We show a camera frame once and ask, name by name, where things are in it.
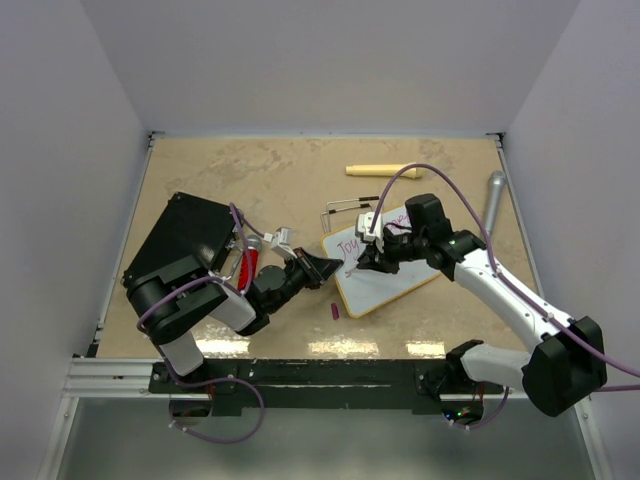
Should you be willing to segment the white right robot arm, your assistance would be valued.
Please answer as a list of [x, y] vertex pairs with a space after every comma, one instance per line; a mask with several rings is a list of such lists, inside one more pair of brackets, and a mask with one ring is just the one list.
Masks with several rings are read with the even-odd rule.
[[445, 379], [452, 390], [466, 393], [479, 382], [509, 387], [556, 417], [606, 384], [603, 334], [594, 320], [573, 319], [492, 266], [486, 244], [468, 230], [453, 230], [435, 195], [412, 197], [405, 209], [409, 227], [403, 233], [372, 212], [358, 216], [355, 233], [365, 245], [358, 269], [395, 274], [401, 263], [423, 260], [479, 298], [526, 348], [505, 350], [471, 340], [451, 350]]

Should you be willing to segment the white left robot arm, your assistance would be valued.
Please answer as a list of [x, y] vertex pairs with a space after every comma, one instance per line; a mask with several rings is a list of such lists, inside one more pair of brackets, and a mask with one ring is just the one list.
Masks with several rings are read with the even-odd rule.
[[185, 392], [196, 392], [207, 380], [203, 353], [191, 333], [196, 324], [210, 315], [240, 336], [253, 335], [295, 295], [320, 288], [343, 265], [341, 259], [296, 248], [282, 267], [263, 267], [241, 293], [205, 274], [190, 256], [126, 280], [126, 297], [139, 317], [138, 329], [173, 369], [173, 382]]

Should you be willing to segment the yellow framed whiteboard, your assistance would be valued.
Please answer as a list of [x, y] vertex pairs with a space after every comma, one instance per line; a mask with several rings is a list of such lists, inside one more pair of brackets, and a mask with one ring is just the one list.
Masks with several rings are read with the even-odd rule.
[[437, 278], [440, 272], [427, 266], [423, 261], [400, 265], [397, 274], [383, 274], [374, 271], [357, 270], [351, 275], [345, 272], [356, 267], [357, 259], [364, 249], [354, 233], [354, 227], [338, 228], [332, 221], [334, 216], [360, 214], [375, 210], [351, 210], [331, 216], [329, 233], [324, 233], [321, 247], [326, 256], [344, 261], [344, 265], [334, 275], [347, 314], [352, 318], [362, 317], [373, 310], [396, 300], [408, 292]]

